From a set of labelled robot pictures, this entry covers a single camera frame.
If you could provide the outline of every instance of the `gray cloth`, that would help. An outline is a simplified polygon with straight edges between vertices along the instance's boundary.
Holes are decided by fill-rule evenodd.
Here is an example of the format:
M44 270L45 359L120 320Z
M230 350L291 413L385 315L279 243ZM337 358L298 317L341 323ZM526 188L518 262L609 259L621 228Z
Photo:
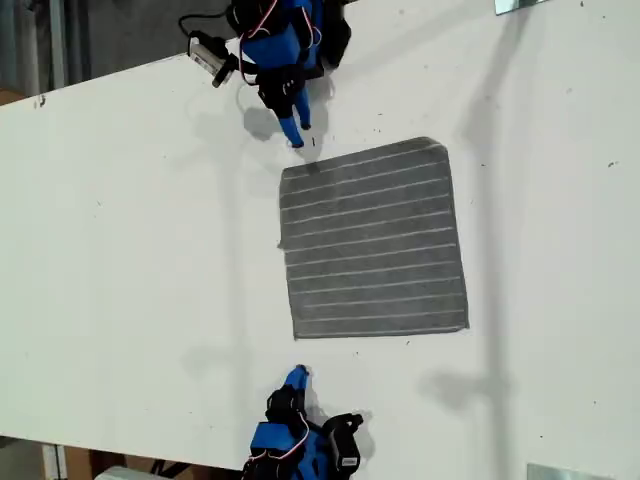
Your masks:
M296 338L468 328L451 171L428 138L284 170Z

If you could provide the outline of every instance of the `floor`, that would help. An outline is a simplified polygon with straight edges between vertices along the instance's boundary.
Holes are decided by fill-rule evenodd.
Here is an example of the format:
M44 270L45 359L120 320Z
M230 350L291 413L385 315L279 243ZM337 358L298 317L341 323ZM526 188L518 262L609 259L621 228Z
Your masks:
M4 437L0 437L0 478L41 480L43 478L41 445L26 441L9 443Z
M186 39L178 29L178 18L188 13L217 13L229 3L230 0L91 0L88 4L91 77L184 52ZM188 27L215 36L233 36L224 18L194 20Z

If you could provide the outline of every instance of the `cable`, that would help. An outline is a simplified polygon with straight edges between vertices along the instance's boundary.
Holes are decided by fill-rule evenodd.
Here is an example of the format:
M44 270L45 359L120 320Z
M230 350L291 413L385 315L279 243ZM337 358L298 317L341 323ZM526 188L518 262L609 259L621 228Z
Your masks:
M261 458L264 458L265 456L268 456L269 458L273 458L274 460L284 460L285 458L287 458L290 455L292 455L298 448L300 448L302 445L304 445L304 442L306 442L307 438L309 437L309 432L311 431L311 429L309 428L309 424L307 423L307 421L302 416L302 413L298 412L298 415L300 415L300 420L302 420L302 423L304 423L304 426L306 427L307 431L304 434L304 437L302 437L302 439L298 443L296 443L291 448L291 450L289 450L287 453L285 453L283 455L280 455L279 457L274 457L270 453L267 453L267 450L265 450L260 455L256 455L255 457L249 457L247 459L247 463L248 462L255 462L256 460L260 460Z
M273 455L269 454L269 458L273 458L274 460L284 460L289 455L291 455L293 452L295 452L298 448L300 448L300 446L302 444L304 444L304 442L307 440L307 437L309 436L309 430L310 430L309 429L309 424L306 422L306 420L302 416L301 412L298 412L298 415L300 415L300 420L302 420L302 423L304 423L304 426L307 427L307 433L304 434L304 437L302 437L302 440L300 440L298 443L296 443L293 446L293 448L291 450L289 450L287 453L285 453L284 455L281 455L279 457L274 457Z
M316 43L314 43L314 45L320 45L320 42L322 41L322 32L320 31L320 29L318 27L316 27L315 25L313 26L313 29L318 32L318 41Z
M202 18L202 19L206 19L206 18L222 18L227 14L227 9L225 9L222 12L219 13L211 13L211 14L204 14L204 13L190 13L188 15L183 15L178 19L178 27L180 27L180 30L182 30L182 33L188 37L189 36L189 32L187 31L186 28L184 28L184 21L185 20L189 20L192 18Z
M311 20L309 20L309 15L307 14L307 10L304 7L300 7L302 8L302 15L304 16L305 21L307 22L307 27L309 27L309 46L307 47L307 50L311 47L313 47L313 28L311 26Z
M243 39L244 39L244 33L242 35L240 35L240 40L238 41L238 57L240 59L240 61L238 62L238 70L240 71L240 76L244 80L244 83L254 87L254 86L257 85L257 83L256 82L250 82L249 80L247 80L247 77L244 76L244 70L242 69L242 63L244 62L244 60L242 60L242 40Z
M273 9L276 8L277 3L278 3L278 0L273 0L273 2L271 2L271 6L269 7L269 10L267 10L267 13L263 15L262 20L260 20L258 25L256 25L256 27L249 32L249 38L253 38L253 36L256 33L258 33L258 31L262 28L262 25L264 25L264 22L266 22L267 18L269 18L269 15L271 15L271 12L273 12Z

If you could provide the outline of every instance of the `red wire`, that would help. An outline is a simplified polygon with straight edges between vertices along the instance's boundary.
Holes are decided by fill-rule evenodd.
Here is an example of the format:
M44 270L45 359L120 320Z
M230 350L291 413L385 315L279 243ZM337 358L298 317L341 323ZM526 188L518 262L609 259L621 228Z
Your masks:
M247 85L251 85L252 87L257 85L257 83L255 82L250 82L249 80L247 80L247 77L244 76L244 70L242 70L242 40L244 38L244 33L242 35L240 35L240 41L239 41L239 45L240 47L238 48L238 56L240 57L240 61L238 62L238 70L240 70L240 76L242 77L242 79L244 80L244 83L246 83Z
M273 455L268 454L267 451L265 450L260 455L256 455L255 457L249 457L247 462L255 462L256 460L260 460L261 458L264 458L265 455L268 455L269 458L273 458L274 460L284 460L288 456L292 455L298 448L300 448L302 445L304 445L304 442L306 442L307 438L309 438L309 432L310 432L311 429L309 428L309 424L306 422L306 420L302 416L302 413L298 412L298 415L300 415L300 420L302 420L302 423L304 423L304 426L307 428L307 431L304 434L304 437L302 437L302 439L298 443L296 443L291 448L291 450L289 450L287 453L285 453L283 455L280 455L279 457L274 457Z
M249 38L253 38L253 36L256 33L258 33L258 30L262 28L262 25L264 24L264 22L267 21L267 18L269 18L269 15L271 15L271 12L273 12L273 9L276 8L277 3L278 3L278 0L273 0L273 2L271 2L271 6L269 7L269 10L267 10L267 13L263 15L262 20L260 20L260 23L258 23L256 28L254 28L249 32Z
M311 26L311 20L309 20L309 15L307 14L307 10L304 7L300 7L302 8L302 14L304 15L304 19L307 22L307 27L309 27L309 46L307 47L307 49L313 47L313 27Z
M302 420L302 423L304 423L304 426L307 427L307 433L304 434L304 437L302 437L302 440L296 443L293 446L293 448L289 450L287 453L285 453L284 455L281 455L279 457L274 457L273 455L269 454L269 458L273 458L274 460L284 460L293 452L295 452L298 448L300 448L300 446L303 445L304 442L307 440L307 437L309 436L309 424L305 421L304 417L302 416L302 413L298 412L298 415L300 415L300 420Z

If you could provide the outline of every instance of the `gray towel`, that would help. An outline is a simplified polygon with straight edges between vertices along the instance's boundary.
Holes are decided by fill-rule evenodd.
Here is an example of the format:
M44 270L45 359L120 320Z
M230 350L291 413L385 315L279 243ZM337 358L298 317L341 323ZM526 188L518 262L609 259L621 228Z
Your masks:
M468 327L439 143L415 138L287 168L280 222L296 338Z

